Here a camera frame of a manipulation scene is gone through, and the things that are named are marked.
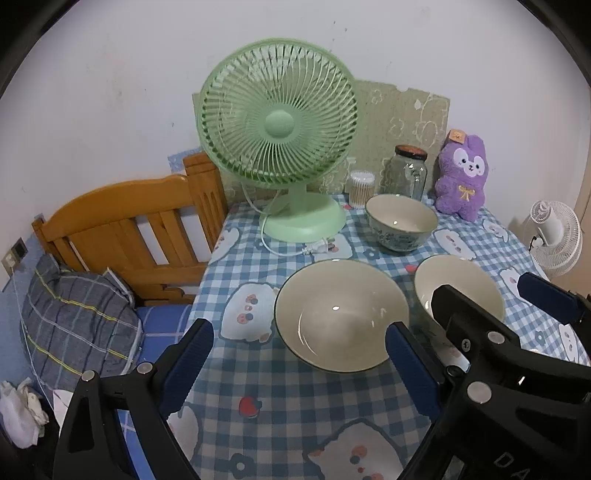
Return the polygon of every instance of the screw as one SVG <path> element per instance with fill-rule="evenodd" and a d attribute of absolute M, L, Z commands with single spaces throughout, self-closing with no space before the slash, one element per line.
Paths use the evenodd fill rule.
<path fill-rule="evenodd" d="M 484 382 L 472 382 L 466 389 L 468 397 L 473 402 L 483 404 L 492 398 L 492 390 Z"/>
<path fill-rule="evenodd" d="M 142 362 L 138 365 L 138 373 L 145 375 L 152 371 L 152 364 L 150 362 Z"/>
<path fill-rule="evenodd" d="M 464 375 L 464 370 L 462 370 L 457 365 L 448 365 L 445 370 L 447 374 L 452 378 L 460 378 Z"/>
<path fill-rule="evenodd" d="M 488 332 L 486 335 L 492 343 L 500 345 L 505 342 L 505 337 L 499 332 Z"/>
<path fill-rule="evenodd" d="M 82 380 L 85 382 L 89 382 L 95 377 L 95 373 L 92 370 L 87 370 L 82 374 Z"/>

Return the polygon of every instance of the tag on plush toy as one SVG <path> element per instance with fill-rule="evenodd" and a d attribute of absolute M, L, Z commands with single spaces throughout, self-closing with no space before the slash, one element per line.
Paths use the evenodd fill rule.
<path fill-rule="evenodd" d="M 466 141 L 466 133 L 462 130 L 450 130 L 449 140 L 452 140 L 456 143 L 461 143 L 463 145 Z"/>

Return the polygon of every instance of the wooden bed frame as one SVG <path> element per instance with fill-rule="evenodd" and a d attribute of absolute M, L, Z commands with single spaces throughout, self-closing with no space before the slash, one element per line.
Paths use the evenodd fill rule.
<path fill-rule="evenodd" d="M 33 230 L 45 252 L 76 271 L 108 267 L 146 303 L 191 303 L 170 285 L 199 285 L 207 262 L 199 262 L 178 209 L 193 206 L 213 250 L 228 212 L 217 167 L 205 153 L 183 160 L 186 175 L 134 180 L 92 190 L 68 202 Z M 168 265 L 157 265 L 139 232 L 135 217 L 145 215 Z"/>

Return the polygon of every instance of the blue checkered tablecloth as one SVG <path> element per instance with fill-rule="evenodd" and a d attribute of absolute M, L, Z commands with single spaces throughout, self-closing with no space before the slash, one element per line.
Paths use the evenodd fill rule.
<path fill-rule="evenodd" d="M 336 198 L 348 207 L 344 196 Z M 190 313 L 190 320 L 211 321 L 216 332 L 187 399 L 200 430 L 188 456 L 202 479 L 394 479 L 427 432 L 429 420 L 417 413 L 391 362 L 358 374 L 324 372 L 299 360 L 277 333 L 277 289 L 323 258 L 354 258 L 386 271 L 406 295 L 411 324 L 421 314 L 416 267 L 433 255 L 470 258 L 496 282 L 505 323 L 523 348 L 589 364 L 570 328 L 559 331 L 554 319 L 518 297 L 514 280 L 540 271 L 512 233 L 484 208 L 475 223 L 438 216 L 434 235 L 406 256 L 376 243 L 364 210 L 348 210 L 329 254 L 283 258 L 262 246 L 258 215 L 247 204 L 232 208 Z M 270 247 L 289 253 L 303 245 L 270 241 Z"/>

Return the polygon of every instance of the plush bunny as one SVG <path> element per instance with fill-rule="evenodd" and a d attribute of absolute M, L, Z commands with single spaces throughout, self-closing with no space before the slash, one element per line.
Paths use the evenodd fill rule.
<path fill-rule="evenodd" d="M 464 220 L 475 222 L 484 205 L 488 176 L 484 142 L 477 135 L 466 135 L 464 143 L 449 139 L 439 154 L 439 167 L 435 207 L 441 213 L 457 213 Z"/>

